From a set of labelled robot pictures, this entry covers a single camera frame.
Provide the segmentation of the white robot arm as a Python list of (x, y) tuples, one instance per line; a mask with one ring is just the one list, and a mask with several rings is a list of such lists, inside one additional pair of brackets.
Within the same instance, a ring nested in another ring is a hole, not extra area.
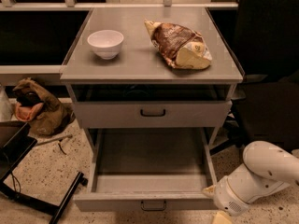
[(203, 193), (227, 215), (237, 217), (256, 200), (299, 182), (299, 159), (266, 141), (254, 141), (243, 150), (243, 163)]

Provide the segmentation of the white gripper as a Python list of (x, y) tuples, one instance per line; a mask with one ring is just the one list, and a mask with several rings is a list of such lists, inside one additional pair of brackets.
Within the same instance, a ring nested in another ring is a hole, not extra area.
[(240, 216), (249, 210), (249, 205), (234, 194), (229, 185), (227, 175), (216, 186), (211, 185), (206, 187), (202, 192), (208, 198), (213, 199), (214, 204), (222, 210), (214, 215), (211, 224), (233, 224), (230, 216)]

